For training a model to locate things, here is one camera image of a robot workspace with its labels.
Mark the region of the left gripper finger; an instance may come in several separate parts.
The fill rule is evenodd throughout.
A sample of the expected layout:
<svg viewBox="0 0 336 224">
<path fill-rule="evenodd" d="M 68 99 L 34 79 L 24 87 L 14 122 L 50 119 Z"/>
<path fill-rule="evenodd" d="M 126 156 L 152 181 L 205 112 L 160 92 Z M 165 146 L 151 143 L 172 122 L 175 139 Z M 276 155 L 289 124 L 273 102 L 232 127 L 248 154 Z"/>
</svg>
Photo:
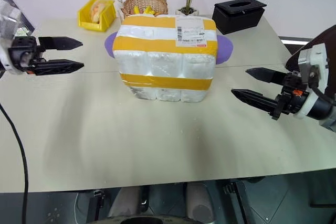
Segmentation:
<svg viewBox="0 0 336 224">
<path fill-rule="evenodd" d="M 68 74 L 75 72 L 84 66 L 85 65 L 83 63 L 72 60 L 49 60 L 35 64 L 34 74 L 37 76 Z"/>
<path fill-rule="evenodd" d="M 39 37 L 40 47 L 46 50 L 73 50 L 83 45 L 82 42 L 69 37 Z"/>
</svg>

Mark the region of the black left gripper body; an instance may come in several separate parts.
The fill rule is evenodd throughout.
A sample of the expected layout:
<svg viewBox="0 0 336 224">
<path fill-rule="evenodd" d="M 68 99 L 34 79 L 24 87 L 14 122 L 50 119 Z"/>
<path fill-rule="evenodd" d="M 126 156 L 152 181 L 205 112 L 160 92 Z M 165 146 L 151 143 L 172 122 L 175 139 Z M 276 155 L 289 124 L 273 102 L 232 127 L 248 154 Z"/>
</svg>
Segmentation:
<svg viewBox="0 0 336 224">
<path fill-rule="evenodd" d="M 44 49 L 33 36 L 14 37 L 8 48 L 9 59 L 19 73 L 36 74 L 37 66 L 43 62 Z"/>
</svg>

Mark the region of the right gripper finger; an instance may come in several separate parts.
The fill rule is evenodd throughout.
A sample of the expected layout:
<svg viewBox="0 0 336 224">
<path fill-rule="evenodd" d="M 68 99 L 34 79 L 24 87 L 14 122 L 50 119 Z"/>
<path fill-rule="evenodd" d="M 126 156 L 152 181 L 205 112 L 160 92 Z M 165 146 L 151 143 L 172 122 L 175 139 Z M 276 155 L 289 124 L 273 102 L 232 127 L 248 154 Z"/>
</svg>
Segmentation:
<svg viewBox="0 0 336 224">
<path fill-rule="evenodd" d="M 261 93 L 248 89 L 231 89 L 231 93 L 241 102 L 267 112 L 273 119 L 279 118 L 278 115 L 274 114 L 278 105 L 276 100 L 267 98 Z"/>
<path fill-rule="evenodd" d="M 283 80 L 286 77 L 286 74 L 283 72 L 263 67 L 250 68 L 245 72 L 259 81 L 274 84 L 283 84 Z"/>
</svg>

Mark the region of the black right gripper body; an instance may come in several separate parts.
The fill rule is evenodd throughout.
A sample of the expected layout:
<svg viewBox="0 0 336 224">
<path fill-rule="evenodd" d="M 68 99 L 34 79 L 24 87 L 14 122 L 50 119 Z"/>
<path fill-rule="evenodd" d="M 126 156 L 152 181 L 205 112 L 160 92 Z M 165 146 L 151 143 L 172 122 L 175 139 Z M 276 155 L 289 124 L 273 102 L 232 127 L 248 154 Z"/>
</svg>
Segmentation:
<svg viewBox="0 0 336 224">
<path fill-rule="evenodd" d="M 307 84 L 302 82 L 297 72 L 283 73 L 276 71 L 274 83 L 281 85 L 281 93 L 275 98 L 274 120 L 279 119 L 283 114 L 295 114 L 303 106 L 308 97 Z"/>
</svg>

